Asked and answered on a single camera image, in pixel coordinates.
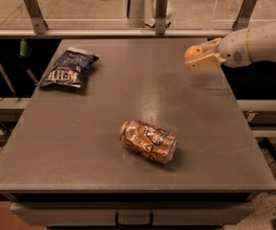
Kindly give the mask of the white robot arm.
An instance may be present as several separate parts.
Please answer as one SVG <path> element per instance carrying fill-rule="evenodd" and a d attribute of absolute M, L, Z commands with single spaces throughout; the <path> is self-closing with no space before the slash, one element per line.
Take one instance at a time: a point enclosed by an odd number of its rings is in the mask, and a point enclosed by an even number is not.
<path fill-rule="evenodd" d="M 186 50 L 184 61 L 191 70 L 214 70 L 222 64 L 239 68 L 259 61 L 276 62 L 276 22 L 193 45 Z"/>

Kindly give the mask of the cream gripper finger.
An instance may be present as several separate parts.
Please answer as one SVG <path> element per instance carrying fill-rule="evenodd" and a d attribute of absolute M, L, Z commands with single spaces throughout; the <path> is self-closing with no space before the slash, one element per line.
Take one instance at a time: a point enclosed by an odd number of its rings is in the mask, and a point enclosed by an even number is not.
<path fill-rule="evenodd" d="M 205 43 L 202 43 L 200 47 L 202 48 L 204 53 L 217 53 L 219 51 L 219 45 L 221 43 L 221 38 L 215 38 Z"/>
<path fill-rule="evenodd" d="M 216 70 L 226 61 L 227 59 L 220 53 L 211 53 L 193 60 L 187 60 L 185 65 L 193 71 Z"/>

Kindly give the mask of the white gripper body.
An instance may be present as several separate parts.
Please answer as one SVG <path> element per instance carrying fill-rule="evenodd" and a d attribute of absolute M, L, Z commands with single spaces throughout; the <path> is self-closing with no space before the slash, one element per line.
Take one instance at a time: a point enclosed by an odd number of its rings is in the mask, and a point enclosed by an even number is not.
<path fill-rule="evenodd" d="M 226 59 L 226 66 L 238 68 L 251 63 L 247 49 L 247 36 L 248 29 L 243 29 L 228 34 L 222 39 L 218 48 L 221 55 Z"/>

